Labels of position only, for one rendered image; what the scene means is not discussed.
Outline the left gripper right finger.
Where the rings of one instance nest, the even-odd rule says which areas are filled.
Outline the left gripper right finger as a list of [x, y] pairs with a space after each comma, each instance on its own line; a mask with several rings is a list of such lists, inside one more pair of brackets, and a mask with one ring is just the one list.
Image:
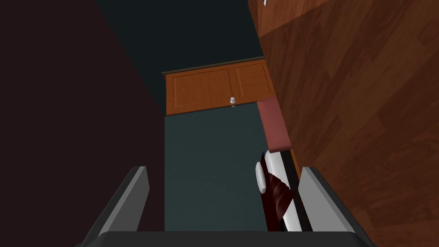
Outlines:
[[360, 223], [315, 167], [301, 171], [298, 192], [315, 232], [351, 232], [372, 243]]

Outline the dark red bench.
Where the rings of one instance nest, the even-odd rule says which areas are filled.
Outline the dark red bench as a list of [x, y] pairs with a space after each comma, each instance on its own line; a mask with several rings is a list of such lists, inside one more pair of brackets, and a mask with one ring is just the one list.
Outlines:
[[292, 149], [282, 112], [275, 96], [257, 102], [270, 153]]

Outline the orange wooden panel door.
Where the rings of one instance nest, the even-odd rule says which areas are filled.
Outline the orange wooden panel door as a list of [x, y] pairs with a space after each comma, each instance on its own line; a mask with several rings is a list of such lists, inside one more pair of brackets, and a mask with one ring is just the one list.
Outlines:
[[275, 95], [263, 57], [163, 73], [166, 115], [242, 105]]

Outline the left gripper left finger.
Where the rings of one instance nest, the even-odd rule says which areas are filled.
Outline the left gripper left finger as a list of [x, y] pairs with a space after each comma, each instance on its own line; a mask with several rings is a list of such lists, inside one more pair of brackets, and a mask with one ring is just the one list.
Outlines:
[[149, 190], [146, 167], [132, 167], [87, 233], [84, 242], [92, 242], [107, 232], [136, 231]]

